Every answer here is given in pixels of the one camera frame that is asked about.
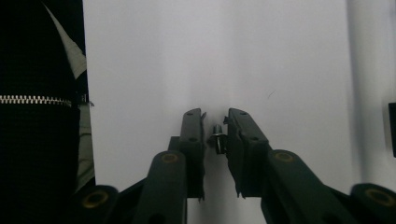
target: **metal zipper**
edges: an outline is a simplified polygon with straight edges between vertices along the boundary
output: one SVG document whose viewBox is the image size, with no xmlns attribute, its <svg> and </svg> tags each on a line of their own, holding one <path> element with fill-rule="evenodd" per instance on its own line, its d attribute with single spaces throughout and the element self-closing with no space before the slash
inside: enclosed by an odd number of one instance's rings
<svg viewBox="0 0 396 224">
<path fill-rule="evenodd" d="M 1 105 L 63 105 L 72 107 L 72 102 L 53 96 L 0 95 Z"/>
</svg>

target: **black object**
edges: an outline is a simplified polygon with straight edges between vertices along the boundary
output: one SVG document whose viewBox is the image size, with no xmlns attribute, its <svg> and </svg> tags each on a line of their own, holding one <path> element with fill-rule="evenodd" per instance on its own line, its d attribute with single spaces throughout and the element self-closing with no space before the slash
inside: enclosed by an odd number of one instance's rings
<svg viewBox="0 0 396 224">
<path fill-rule="evenodd" d="M 55 15 L 64 30 L 85 55 L 82 0 L 42 0 L 42 2 Z"/>
<path fill-rule="evenodd" d="M 71 201 L 60 222 L 186 223 L 187 198 L 203 199 L 205 196 L 204 117 L 199 108 L 183 115 L 180 136 L 171 137 L 168 150 L 153 159 L 146 179 L 121 193 L 106 186 L 83 191 Z M 97 206 L 83 206 L 87 198 L 95 200 L 96 196 L 96 201 L 100 202 Z"/>
<path fill-rule="evenodd" d="M 229 125 L 226 155 L 235 188 L 244 197 L 262 198 L 262 212 L 267 223 L 395 222 L 396 194 L 393 191 L 373 184 L 359 184 L 350 195 L 345 195 L 322 184 L 296 154 L 272 150 L 247 112 L 231 108 L 226 120 Z M 200 109 L 187 112 L 180 137 L 171 137 L 168 150 L 153 159 L 146 179 L 119 194 L 112 188 L 99 186 L 77 195 L 65 212 L 65 216 L 71 217 L 65 218 L 63 224 L 83 223 L 79 222 L 81 220 L 103 224 L 186 223 L 186 199 L 196 198 L 196 193 L 198 198 L 203 197 L 200 191 L 203 188 L 201 121 Z M 195 179 L 189 176 L 196 174 L 199 176 Z M 191 191 L 190 185 L 194 183 L 200 186 Z M 98 205 L 94 209 L 81 205 L 90 197 Z"/>
<path fill-rule="evenodd" d="M 41 1 L 0 1 L 0 26 L 0 222 L 54 223 L 76 187 L 75 79 Z"/>
<path fill-rule="evenodd" d="M 389 104 L 389 122 L 392 137 L 393 157 L 396 158 L 396 103 Z"/>
<path fill-rule="evenodd" d="M 231 108 L 229 168 L 237 193 L 261 197 L 270 224 L 394 223 L 396 194 L 373 184 L 356 185 L 345 195 L 320 182 L 294 153 L 272 150 L 253 118 Z"/>
</svg>

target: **white background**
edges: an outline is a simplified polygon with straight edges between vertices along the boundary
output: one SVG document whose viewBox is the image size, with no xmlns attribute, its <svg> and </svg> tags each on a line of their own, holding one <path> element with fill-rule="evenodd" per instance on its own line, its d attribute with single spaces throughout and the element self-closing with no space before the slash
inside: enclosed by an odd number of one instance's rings
<svg viewBox="0 0 396 224">
<path fill-rule="evenodd" d="M 393 1 L 95 0 L 84 11 L 98 184 L 144 178 L 184 112 L 207 112 L 208 137 L 235 107 L 324 184 L 396 190 Z M 213 150 L 189 223 L 263 223 L 260 199 L 236 198 Z"/>
</svg>

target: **metal bolt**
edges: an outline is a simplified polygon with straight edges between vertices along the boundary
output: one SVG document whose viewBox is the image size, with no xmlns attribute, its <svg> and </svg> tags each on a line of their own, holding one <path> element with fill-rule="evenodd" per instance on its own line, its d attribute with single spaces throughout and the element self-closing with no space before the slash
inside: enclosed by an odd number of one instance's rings
<svg viewBox="0 0 396 224">
<path fill-rule="evenodd" d="M 225 144 L 227 141 L 227 135 L 222 133 L 221 125 L 216 124 L 213 127 L 212 137 L 215 140 L 215 149 L 217 154 L 225 154 L 227 152 Z"/>
</svg>

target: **fabric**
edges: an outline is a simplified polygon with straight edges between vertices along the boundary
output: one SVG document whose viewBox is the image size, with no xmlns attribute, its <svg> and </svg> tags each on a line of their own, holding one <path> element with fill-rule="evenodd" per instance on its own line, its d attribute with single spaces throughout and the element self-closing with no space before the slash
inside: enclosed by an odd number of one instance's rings
<svg viewBox="0 0 396 224">
<path fill-rule="evenodd" d="M 82 0 L 43 0 L 56 19 L 85 55 L 84 12 Z"/>
<path fill-rule="evenodd" d="M 64 50 L 67 55 L 70 67 L 75 79 L 78 80 L 77 90 L 80 95 L 88 95 L 87 60 L 79 46 L 74 42 L 55 16 L 47 8 L 55 26 L 64 43 Z M 93 153 L 92 153 L 92 131 L 90 107 L 87 102 L 79 105 L 79 146 L 78 146 L 78 176 L 77 190 L 85 186 L 94 177 Z"/>
<path fill-rule="evenodd" d="M 0 223 L 54 223 L 76 186 L 75 78 L 40 1 L 1 1 L 0 27 L 0 96 L 73 105 L 0 104 Z"/>
</svg>

